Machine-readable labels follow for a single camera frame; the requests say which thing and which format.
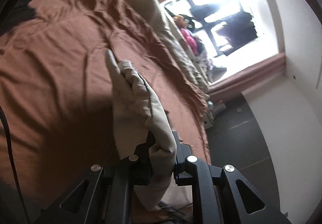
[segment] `clothes pile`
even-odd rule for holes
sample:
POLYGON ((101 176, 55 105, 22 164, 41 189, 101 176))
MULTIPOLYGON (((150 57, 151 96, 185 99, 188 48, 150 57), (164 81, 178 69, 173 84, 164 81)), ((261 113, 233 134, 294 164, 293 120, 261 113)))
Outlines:
POLYGON ((183 15, 175 15, 173 20, 180 29, 180 32, 187 41, 188 45, 191 47, 200 68, 212 83, 214 72, 226 71, 227 68, 214 65, 212 59, 208 57, 207 50, 202 40, 196 34, 192 33, 190 29, 188 29, 190 22, 189 20, 185 19, 183 15))

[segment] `window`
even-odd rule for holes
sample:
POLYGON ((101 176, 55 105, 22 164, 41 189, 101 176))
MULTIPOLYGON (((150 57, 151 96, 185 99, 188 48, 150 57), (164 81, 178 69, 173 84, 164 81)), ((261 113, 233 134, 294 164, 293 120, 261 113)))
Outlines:
POLYGON ((232 48, 228 40, 217 33, 226 24, 221 19, 244 11, 240 0, 172 0, 164 7, 170 14, 194 18, 193 33, 203 41, 210 57, 222 55, 223 51, 232 48))

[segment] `pink clothing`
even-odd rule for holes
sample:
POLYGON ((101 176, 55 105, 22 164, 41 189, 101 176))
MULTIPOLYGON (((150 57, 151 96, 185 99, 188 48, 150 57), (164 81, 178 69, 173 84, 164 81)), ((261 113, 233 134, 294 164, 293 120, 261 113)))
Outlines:
POLYGON ((191 36, 190 32, 185 29, 180 29, 183 37, 186 39, 187 43, 191 47, 192 51, 194 52, 194 55, 198 55, 198 50, 197 50, 197 43, 194 40, 194 38, 191 36))

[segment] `brown blanket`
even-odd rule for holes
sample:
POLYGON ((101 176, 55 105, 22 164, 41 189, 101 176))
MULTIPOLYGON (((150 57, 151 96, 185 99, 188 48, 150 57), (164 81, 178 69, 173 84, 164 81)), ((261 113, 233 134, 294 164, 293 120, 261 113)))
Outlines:
MULTIPOLYGON (((180 138, 210 162, 202 92, 130 6, 123 0, 33 0, 30 6, 37 18, 0 38, 0 102, 24 194, 46 206, 91 165, 117 162, 108 48, 133 63, 180 138)), ((0 178, 12 183, 2 128, 0 178)))

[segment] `black cable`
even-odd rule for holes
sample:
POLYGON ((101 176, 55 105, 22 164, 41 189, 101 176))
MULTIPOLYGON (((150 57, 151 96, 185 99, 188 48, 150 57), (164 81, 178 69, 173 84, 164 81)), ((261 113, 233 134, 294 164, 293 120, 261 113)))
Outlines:
POLYGON ((1 106, 0 106, 0 120, 1 120, 2 125, 3 125, 5 138, 7 139, 8 155, 9 155, 9 160, 10 160, 10 164, 11 164, 11 168, 12 168, 14 182, 15 182, 16 187, 17 187, 17 192, 18 192, 18 195, 19 195, 19 198, 20 198, 22 208, 24 209, 24 213, 25 213, 25 216, 26 216, 27 223, 31 224, 31 221, 30 221, 29 215, 28 215, 28 211, 27 211, 27 208, 26 208, 26 204, 25 204, 24 198, 23 198, 22 193, 21 193, 21 189, 20 189, 20 185, 19 185, 19 181, 18 181, 18 175, 17 175, 17 171, 16 171, 16 166, 14 165, 9 125, 8 125, 7 118, 5 117, 5 114, 4 114, 3 109, 1 108, 1 106))

